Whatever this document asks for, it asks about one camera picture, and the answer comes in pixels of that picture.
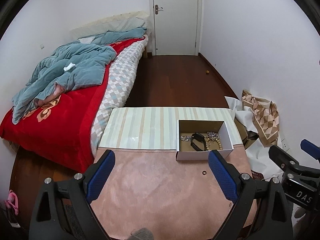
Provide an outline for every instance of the pink slipper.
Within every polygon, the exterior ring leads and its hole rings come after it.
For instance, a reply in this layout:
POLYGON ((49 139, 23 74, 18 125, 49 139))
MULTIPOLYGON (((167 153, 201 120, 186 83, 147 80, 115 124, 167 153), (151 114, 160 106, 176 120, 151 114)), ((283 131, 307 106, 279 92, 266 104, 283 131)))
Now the pink slipper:
POLYGON ((14 214, 16 216, 19 214, 18 197, 12 190, 9 191, 8 199, 5 200, 4 203, 8 209, 14 209, 14 214))

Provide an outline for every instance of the wall outlet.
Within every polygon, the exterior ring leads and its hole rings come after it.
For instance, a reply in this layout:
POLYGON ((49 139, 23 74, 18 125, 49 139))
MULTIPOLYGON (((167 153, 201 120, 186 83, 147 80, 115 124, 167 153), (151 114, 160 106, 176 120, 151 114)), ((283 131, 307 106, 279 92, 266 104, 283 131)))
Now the wall outlet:
POLYGON ((286 139, 282 140, 282 149, 287 152, 290 148, 286 139))

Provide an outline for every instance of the door handle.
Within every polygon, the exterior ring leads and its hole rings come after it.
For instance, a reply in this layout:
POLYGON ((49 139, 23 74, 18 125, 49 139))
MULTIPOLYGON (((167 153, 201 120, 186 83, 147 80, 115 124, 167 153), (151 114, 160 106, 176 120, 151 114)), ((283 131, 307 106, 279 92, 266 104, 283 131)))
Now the door handle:
POLYGON ((162 7, 159 7, 157 4, 155 5, 155 14, 159 13, 159 9, 163 9, 162 7))

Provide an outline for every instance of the screw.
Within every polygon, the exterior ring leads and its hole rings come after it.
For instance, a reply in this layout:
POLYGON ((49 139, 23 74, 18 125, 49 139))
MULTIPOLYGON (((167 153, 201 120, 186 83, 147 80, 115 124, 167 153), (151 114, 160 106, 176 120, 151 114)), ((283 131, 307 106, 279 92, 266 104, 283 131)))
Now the screw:
POLYGON ((46 179, 44 180, 44 183, 45 183, 45 184, 49 184, 51 181, 52 181, 51 178, 46 178, 46 179))
POLYGON ((77 173, 73 176, 75 179, 82 179, 83 175, 81 173, 77 173))
POLYGON ((242 173, 241 174, 241 177, 242 177, 242 179, 249 179, 250 178, 250 175, 249 174, 247 174, 247 173, 242 173))
POLYGON ((278 178, 276 178, 276 177, 273 177, 273 178, 272 178, 272 181, 273 181, 274 183, 276 183, 276 184, 278 184, 278 183, 280 182, 280 180, 279 180, 278 178))

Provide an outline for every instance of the brown patterned bag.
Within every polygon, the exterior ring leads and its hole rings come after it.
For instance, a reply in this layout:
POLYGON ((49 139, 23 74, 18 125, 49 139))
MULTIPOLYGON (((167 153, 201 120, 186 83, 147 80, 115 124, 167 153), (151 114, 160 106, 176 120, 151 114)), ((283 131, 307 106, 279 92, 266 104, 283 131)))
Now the brown patterned bag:
POLYGON ((249 92, 242 91, 242 105, 253 111, 253 124, 258 130, 261 143, 264 147, 277 145, 279 136, 279 113, 272 101, 258 98, 249 92))

